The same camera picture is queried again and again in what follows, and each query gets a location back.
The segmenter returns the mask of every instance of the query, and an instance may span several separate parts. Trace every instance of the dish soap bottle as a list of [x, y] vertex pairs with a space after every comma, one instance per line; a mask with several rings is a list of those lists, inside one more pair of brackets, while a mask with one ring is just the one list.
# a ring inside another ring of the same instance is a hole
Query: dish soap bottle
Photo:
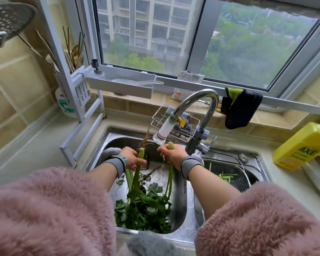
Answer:
[[296, 170], [320, 154], [320, 124], [309, 122], [273, 152], [273, 162]]

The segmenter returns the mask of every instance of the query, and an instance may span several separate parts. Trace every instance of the strainer lid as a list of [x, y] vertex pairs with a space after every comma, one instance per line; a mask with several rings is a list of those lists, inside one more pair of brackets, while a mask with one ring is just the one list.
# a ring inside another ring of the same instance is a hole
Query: strainer lid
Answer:
[[0, 2], [0, 47], [32, 21], [36, 9], [25, 3]]

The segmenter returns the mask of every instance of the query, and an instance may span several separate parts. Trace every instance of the faucet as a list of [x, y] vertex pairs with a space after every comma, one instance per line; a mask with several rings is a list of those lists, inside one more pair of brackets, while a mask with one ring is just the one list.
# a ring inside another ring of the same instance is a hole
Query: faucet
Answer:
[[163, 124], [161, 129], [153, 136], [153, 140], [157, 142], [158, 144], [163, 144], [167, 138], [167, 135], [171, 132], [172, 128], [174, 127], [175, 123], [179, 119], [180, 115], [187, 110], [189, 106], [191, 106], [196, 101], [205, 98], [205, 97], [211, 97], [211, 103], [210, 107], [203, 118], [203, 120], [200, 122], [200, 124], [197, 126], [196, 131], [191, 138], [191, 140], [188, 142], [185, 151], [191, 155], [194, 154], [195, 150], [201, 151], [203, 154], [206, 154], [209, 150], [211, 145], [216, 141], [217, 137], [214, 137], [210, 145], [204, 145], [201, 143], [202, 140], [206, 140], [210, 134], [210, 131], [206, 130], [206, 126], [213, 116], [214, 112], [216, 111], [217, 104], [218, 104], [218, 94], [215, 90], [212, 89], [203, 89], [200, 91], [197, 91], [196, 93], [188, 96], [186, 99], [184, 99], [178, 107], [175, 108], [173, 112], [171, 112], [170, 116], [166, 120], [166, 122]]

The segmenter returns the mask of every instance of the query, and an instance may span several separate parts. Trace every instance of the stainless steel sink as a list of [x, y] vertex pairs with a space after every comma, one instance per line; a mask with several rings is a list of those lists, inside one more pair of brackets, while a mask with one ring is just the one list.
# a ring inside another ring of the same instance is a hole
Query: stainless steel sink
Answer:
[[[133, 149], [137, 149], [139, 143], [143, 140], [145, 134], [135, 133], [126, 130], [110, 128], [106, 131], [102, 137], [101, 142], [96, 148], [94, 155], [92, 156], [86, 171], [89, 172], [95, 168], [98, 164], [98, 159], [103, 150], [109, 147], [123, 148], [130, 146]], [[185, 142], [176, 142], [182, 146], [185, 146]], [[150, 180], [147, 179], [146, 185], [150, 185], [152, 182], [157, 182], [164, 189], [166, 189], [168, 179], [168, 166], [163, 162], [162, 156], [157, 151], [158, 145], [153, 141], [149, 141], [146, 145], [146, 156], [148, 161], [148, 169], [141, 170], [142, 174], [147, 174], [156, 169], [151, 175]], [[222, 148], [214, 148], [211, 152], [203, 156], [203, 159], [214, 159], [222, 162], [235, 163], [238, 162], [231, 156], [238, 156], [240, 151], [226, 150]], [[251, 153], [243, 152], [247, 158], [248, 163], [244, 164], [244, 169], [248, 174], [251, 184], [256, 181], [267, 181], [268, 177], [263, 168], [263, 164], [260, 157]], [[109, 195], [115, 204], [118, 199], [127, 200], [127, 182], [124, 181], [123, 185], [119, 188], [115, 183]], [[202, 209], [198, 199], [195, 197], [191, 183], [187, 182], [179, 171], [174, 171], [173, 187], [170, 202], [172, 203], [172, 211], [169, 215], [169, 221], [172, 225], [172, 232], [169, 234], [159, 234], [166, 239], [170, 239], [183, 243], [194, 243], [196, 232], [203, 223]], [[133, 234], [138, 233], [137, 230], [131, 230], [126, 228], [116, 227], [117, 232]]]

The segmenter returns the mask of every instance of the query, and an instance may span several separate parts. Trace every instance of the hand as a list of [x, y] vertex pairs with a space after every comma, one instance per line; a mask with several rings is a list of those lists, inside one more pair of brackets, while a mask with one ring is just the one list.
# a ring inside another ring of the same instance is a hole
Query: hand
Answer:
[[177, 170], [180, 171], [181, 169], [181, 160], [188, 156], [188, 154], [185, 151], [185, 148], [183, 148], [181, 145], [175, 144], [174, 149], [169, 150], [168, 144], [164, 146], [159, 146], [158, 151], [161, 151], [162, 156], [166, 156], [167, 162], [172, 162], [177, 168]]
[[133, 150], [128, 146], [126, 146], [121, 150], [120, 155], [123, 155], [124, 157], [127, 158], [126, 169], [135, 170], [137, 165], [147, 164], [146, 160], [138, 158], [137, 151]]

